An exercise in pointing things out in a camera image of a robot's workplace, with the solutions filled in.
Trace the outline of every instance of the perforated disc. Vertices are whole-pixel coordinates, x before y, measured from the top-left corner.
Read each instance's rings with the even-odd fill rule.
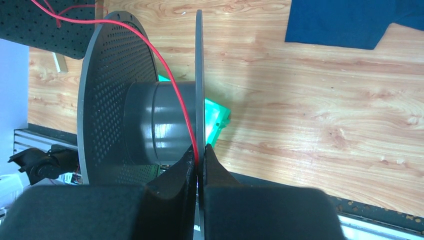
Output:
[[[105,17],[126,23],[144,36],[129,12]],[[149,47],[128,29],[100,24],[88,45],[78,93],[77,139],[85,184],[144,184],[154,179],[158,165],[134,165],[124,141],[124,106],[134,82],[156,82]]]

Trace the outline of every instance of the black foam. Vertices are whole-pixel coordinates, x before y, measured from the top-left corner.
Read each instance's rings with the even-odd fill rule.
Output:
[[[47,8],[42,0],[38,2]],[[95,4],[95,0],[49,0],[58,14],[74,5]],[[64,17],[79,20],[95,18],[94,7],[74,8]],[[94,24],[76,24],[56,20],[30,0],[0,0],[0,38],[19,44],[82,59],[94,32]]]

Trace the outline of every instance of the gray cylinder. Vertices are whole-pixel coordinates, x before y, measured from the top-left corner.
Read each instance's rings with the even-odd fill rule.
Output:
[[[196,135],[195,82],[178,82]],[[174,164],[192,144],[171,82],[134,82],[124,110],[127,153],[136,165]]]

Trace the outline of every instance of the white object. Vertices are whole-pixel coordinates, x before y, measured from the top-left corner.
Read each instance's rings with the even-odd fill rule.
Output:
[[[0,209],[11,205],[30,185],[25,172],[0,175]]]
[[[56,65],[56,70],[60,74],[65,74],[68,72],[68,66],[66,65],[65,56],[62,54],[52,52],[54,65]]]

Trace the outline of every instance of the white wall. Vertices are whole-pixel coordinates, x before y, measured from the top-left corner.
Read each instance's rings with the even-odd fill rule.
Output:
[[[0,39],[0,176],[18,169],[7,162],[14,129],[28,126],[29,58],[28,46]]]

